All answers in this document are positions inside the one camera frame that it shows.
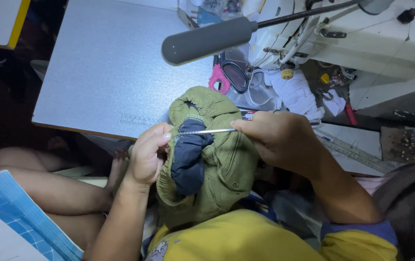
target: yellow shirt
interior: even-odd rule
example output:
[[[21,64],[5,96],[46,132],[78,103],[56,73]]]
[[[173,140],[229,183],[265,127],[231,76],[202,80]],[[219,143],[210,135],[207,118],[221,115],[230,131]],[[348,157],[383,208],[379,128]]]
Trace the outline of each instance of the yellow shirt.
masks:
[[[150,243],[150,261],[391,261],[396,247],[360,230],[327,234],[320,252],[292,232],[251,210],[236,210]]]

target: hand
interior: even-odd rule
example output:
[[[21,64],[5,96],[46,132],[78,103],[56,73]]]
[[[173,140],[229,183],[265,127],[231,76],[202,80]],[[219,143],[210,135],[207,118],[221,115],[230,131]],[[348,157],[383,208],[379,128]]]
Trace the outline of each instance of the hand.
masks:
[[[305,116],[258,111],[251,121],[236,120],[231,125],[250,138],[264,162],[309,179],[316,173],[312,168],[318,165],[323,146]]]
[[[172,128],[167,123],[158,123],[138,137],[123,182],[137,185],[139,189],[149,189],[164,164],[164,159],[158,157],[158,151],[169,142],[171,134],[168,132]]]

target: gooseneck lamp arm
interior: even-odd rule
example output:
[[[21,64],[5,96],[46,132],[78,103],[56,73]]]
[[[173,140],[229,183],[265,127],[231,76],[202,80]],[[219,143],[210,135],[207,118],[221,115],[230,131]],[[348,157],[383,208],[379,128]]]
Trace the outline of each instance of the gooseneck lamp arm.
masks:
[[[167,63],[178,66],[243,45],[249,42],[251,34],[259,28],[335,11],[361,2],[372,3],[374,0],[351,0],[341,4],[306,10],[259,23],[250,21],[246,17],[223,21],[207,27],[200,27],[169,36],[164,39],[161,52]]]

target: red handle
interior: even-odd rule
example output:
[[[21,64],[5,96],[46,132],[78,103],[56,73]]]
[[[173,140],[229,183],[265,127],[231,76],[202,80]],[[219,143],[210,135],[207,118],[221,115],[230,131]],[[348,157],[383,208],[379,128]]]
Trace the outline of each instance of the red handle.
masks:
[[[346,115],[350,119],[351,124],[357,125],[357,120],[355,119],[355,115],[354,115],[351,105],[346,104],[346,106],[344,106],[344,111],[346,112]]]

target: pink scissors handle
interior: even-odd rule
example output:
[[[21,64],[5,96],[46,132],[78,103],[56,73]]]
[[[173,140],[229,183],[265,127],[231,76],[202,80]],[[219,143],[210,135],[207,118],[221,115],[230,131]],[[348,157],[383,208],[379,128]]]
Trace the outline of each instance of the pink scissors handle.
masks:
[[[214,87],[215,82],[218,80],[222,82],[220,90],[217,90],[217,88]],[[212,67],[212,76],[209,78],[209,88],[224,95],[227,94],[228,90],[230,90],[230,81],[227,77],[225,77],[224,71],[222,70],[220,64],[216,64]]]

